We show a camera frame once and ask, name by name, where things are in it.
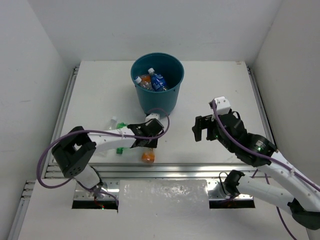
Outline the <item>clear bottle white cap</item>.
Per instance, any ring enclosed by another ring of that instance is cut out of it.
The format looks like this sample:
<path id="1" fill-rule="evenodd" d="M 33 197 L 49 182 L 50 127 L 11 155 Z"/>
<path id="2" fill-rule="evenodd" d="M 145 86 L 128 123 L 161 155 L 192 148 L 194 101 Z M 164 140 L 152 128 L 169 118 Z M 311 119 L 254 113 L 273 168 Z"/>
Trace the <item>clear bottle white cap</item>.
<path id="1" fill-rule="evenodd" d="M 153 91 L 154 89 L 152 88 L 152 86 L 150 85 L 149 82 L 143 80 L 140 76 L 137 76 L 135 79 L 134 79 L 134 82 L 140 86 L 141 88 L 145 89 L 145 90 L 148 90 L 148 91 Z"/>

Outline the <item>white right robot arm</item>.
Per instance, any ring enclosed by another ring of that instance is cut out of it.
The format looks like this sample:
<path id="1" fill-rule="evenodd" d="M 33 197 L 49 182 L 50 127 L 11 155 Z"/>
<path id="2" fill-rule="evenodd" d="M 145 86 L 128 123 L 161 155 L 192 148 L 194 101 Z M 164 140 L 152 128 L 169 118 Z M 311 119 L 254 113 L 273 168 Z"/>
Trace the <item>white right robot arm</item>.
<path id="1" fill-rule="evenodd" d="M 265 137 L 249 133 L 236 111 L 220 115 L 197 116 L 192 127 L 195 141 L 207 130 L 208 141 L 219 141 L 243 163 L 272 177 L 281 188 L 258 183 L 242 171 L 232 170 L 221 190 L 224 196 L 252 195 L 275 205 L 309 230 L 320 228 L 320 188 L 306 182 L 306 177 L 284 158 L 277 147 Z"/>

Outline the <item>orange bottle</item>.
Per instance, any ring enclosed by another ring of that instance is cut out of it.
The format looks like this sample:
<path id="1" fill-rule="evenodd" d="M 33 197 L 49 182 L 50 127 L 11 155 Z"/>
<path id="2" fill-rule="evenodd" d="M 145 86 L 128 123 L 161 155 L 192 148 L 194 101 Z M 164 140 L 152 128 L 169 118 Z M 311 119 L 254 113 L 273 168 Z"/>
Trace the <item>orange bottle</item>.
<path id="1" fill-rule="evenodd" d="M 151 86 L 151 77 L 149 74 L 143 74 L 139 76 L 144 82 L 147 82 Z"/>
<path id="2" fill-rule="evenodd" d="M 155 152 L 153 148 L 146 148 L 141 156 L 144 163 L 153 164 L 155 161 Z"/>

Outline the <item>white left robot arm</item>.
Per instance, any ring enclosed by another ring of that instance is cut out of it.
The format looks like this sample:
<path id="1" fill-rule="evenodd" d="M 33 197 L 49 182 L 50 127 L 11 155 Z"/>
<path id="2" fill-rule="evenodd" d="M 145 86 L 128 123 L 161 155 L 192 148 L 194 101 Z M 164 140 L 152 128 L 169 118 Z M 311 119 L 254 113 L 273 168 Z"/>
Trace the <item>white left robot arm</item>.
<path id="1" fill-rule="evenodd" d="M 60 140 L 51 153 L 65 178 L 75 179 L 84 188 L 95 190 L 102 182 L 89 166 L 95 153 L 117 148 L 156 148 L 157 139 L 163 133 L 164 126 L 156 118 L 108 131 L 88 131 L 78 126 Z"/>

